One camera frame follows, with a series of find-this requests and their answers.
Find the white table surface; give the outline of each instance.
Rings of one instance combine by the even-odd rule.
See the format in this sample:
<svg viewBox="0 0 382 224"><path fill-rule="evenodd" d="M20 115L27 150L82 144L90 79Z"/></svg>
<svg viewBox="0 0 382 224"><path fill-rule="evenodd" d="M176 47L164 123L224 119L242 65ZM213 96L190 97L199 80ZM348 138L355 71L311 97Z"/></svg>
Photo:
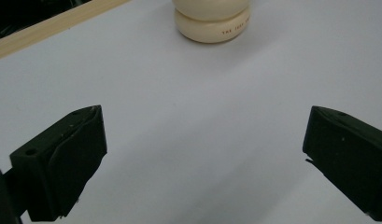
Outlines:
<svg viewBox="0 0 382 224"><path fill-rule="evenodd" d="M251 0L233 41L133 0L0 60L0 168L102 105L108 154L56 223L374 223L305 162L312 105L382 130L382 0ZM24 223L30 223L27 214Z"/></svg>

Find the cylindrical object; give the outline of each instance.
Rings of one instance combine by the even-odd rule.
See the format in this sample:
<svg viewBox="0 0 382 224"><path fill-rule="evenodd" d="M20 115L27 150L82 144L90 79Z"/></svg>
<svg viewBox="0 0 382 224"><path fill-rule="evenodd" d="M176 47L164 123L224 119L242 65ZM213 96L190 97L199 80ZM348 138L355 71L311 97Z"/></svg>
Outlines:
<svg viewBox="0 0 382 224"><path fill-rule="evenodd" d="M248 0L173 0L173 3L180 13L198 21L227 20L248 7Z"/></svg>
<svg viewBox="0 0 382 224"><path fill-rule="evenodd" d="M202 43L219 43L239 35L248 24L249 7L223 21L198 21L176 10L178 30L187 38Z"/></svg>

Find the wooden edge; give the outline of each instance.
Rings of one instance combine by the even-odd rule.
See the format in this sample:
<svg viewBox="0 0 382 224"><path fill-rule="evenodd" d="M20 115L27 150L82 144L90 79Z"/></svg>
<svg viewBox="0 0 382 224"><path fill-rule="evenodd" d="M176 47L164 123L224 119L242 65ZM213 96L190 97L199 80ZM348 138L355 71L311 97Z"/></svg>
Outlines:
<svg viewBox="0 0 382 224"><path fill-rule="evenodd" d="M1 38L0 59L128 1L130 0L91 0L91 2Z"/></svg>

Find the cream ceramic object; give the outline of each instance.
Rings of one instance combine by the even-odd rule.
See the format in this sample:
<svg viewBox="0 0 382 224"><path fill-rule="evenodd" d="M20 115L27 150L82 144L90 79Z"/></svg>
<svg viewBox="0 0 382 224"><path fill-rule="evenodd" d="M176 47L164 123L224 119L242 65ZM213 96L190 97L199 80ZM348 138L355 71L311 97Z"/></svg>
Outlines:
<svg viewBox="0 0 382 224"><path fill-rule="evenodd" d="M198 21L226 20L248 7L248 0L173 0L173 3L179 12Z"/></svg>
<svg viewBox="0 0 382 224"><path fill-rule="evenodd" d="M196 21L176 10L178 30L187 38L202 43L219 43L239 35L248 24L249 7L225 21Z"/></svg>

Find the screw hole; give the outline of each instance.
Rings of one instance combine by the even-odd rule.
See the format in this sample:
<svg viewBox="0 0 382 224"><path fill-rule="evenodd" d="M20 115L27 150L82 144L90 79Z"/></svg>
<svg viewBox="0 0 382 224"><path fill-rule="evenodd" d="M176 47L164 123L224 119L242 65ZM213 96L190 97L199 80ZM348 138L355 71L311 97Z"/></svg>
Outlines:
<svg viewBox="0 0 382 224"><path fill-rule="evenodd" d="M36 153L37 153L37 150L35 148L30 148L30 149L25 151L25 155L27 155L27 156L33 156Z"/></svg>

